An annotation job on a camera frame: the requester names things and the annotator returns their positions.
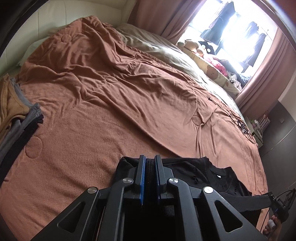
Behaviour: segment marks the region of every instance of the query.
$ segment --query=curtain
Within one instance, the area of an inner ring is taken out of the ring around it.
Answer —
[[[278,28],[265,59],[236,98],[244,116],[257,119],[269,110],[288,85],[296,68],[296,52]]]
[[[206,0],[138,0],[128,23],[176,44]]]

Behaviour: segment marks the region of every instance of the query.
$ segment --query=cable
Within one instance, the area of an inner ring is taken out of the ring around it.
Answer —
[[[281,193],[280,195],[278,195],[276,198],[278,198],[279,196],[283,195],[286,192],[292,192],[292,190],[285,191],[285,192]]]
[[[288,190],[288,191],[285,191],[285,192],[279,194],[279,195],[276,197],[276,199],[277,199],[279,196],[285,194],[286,192],[291,192],[291,190]],[[263,228],[263,225],[264,225],[264,222],[265,222],[265,219],[266,219],[266,217],[267,217],[267,214],[268,214],[269,210],[270,210],[270,208],[268,209],[268,211],[267,211],[267,213],[266,213],[266,215],[265,215],[265,218],[264,218],[264,220],[263,220],[263,223],[262,223],[262,226],[261,226],[260,232],[261,232],[261,230],[262,230],[262,228]]]
[[[265,218],[264,218],[264,220],[263,220],[263,223],[262,223],[262,226],[261,226],[260,232],[261,232],[261,230],[262,230],[262,228],[263,228],[263,225],[264,225],[264,222],[265,222],[265,219],[266,219],[266,217],[267,217],[267,214],[268,214],[269,210],[270,210],[270,208],[268,209],[268,211],[267,211],[267,213],[266,213],[266,215],[265,215]]]
[[[251,132],[248,130],[248,127],[246,124],[240,120],[241,118],[236,117],[235,115],[231,115],[228,111],[224,110],[218,103],[216,103],[214,100],[212,100],[210,97],[208,98],[211,102],[216,104],[221,110],[223,110],[231,119],[231,121],[241,130],[241,132],[244,134],[244,136],[253,144],[256,143],[254,137],[251,135]]]

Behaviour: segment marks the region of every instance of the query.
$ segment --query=window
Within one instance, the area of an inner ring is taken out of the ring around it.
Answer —
[[[189,27],[181,37],[181,41],[192,39],[194,41],[203,41],[201,33],[207,30],[210,24],[215,20],[215,13],[221,8],[221,5],[227,0],[207,0],[197,13]],[[229,18],[229,22],[223,30],[220,43],[213,46],[216,56],[219,59],[227,59],[235,70],[240,74],[244,72],[246,76],[253,76],[261,65],[272,44],[276,24],[270,17],[260,9],[251,0],[233,0],[235,14]],[[250,24],[256,25],[257,31],[246,37],[246,31]],[[254,53],[255,44],[258,38],[263,39],[263,45],[258,56],[255,54],[253,59],[255,63],[245,64],[248,56]]]

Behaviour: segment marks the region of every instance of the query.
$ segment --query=pillow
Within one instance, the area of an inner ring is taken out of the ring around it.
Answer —
[[[183,48],[182,51],[196,63],[206,76],[208,76],[217,85],[221,86],[233,99],[236,99],[240,90],[236,88],[229,79],[221,74],[212,64],[208,63],[200,56],[195,55],[190,50]]]
[[[40,39],[34,43],[32,43],[27,51],[25,52],[24,56],[22,57],[22,59],[20,60],[19,62],[19,66],[23,66],[23,64],[26,62],[27,58],[46,40],[48,39],[49,37],[46,37],[44,39]]]
[[[53,28],[51,30],[48,31],[47,36],[53,36],[55,33],[57,33],[58,31],[60,31],[61,29],[63,29],[64,27],[67,27],[68,25],[64,25],[61,27],[57,27],[57,28]]]

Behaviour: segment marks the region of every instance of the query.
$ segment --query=orange bedsheet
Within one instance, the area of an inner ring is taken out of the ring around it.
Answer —
[[[122,156],[207,156],[231,166],[253,194],[267,191],[257,147],[229,114],[240,117],[94,16],[48,38],[18,80],[44,114],[0,189],[0,213],[18,241],[88,187],[107,187]]]

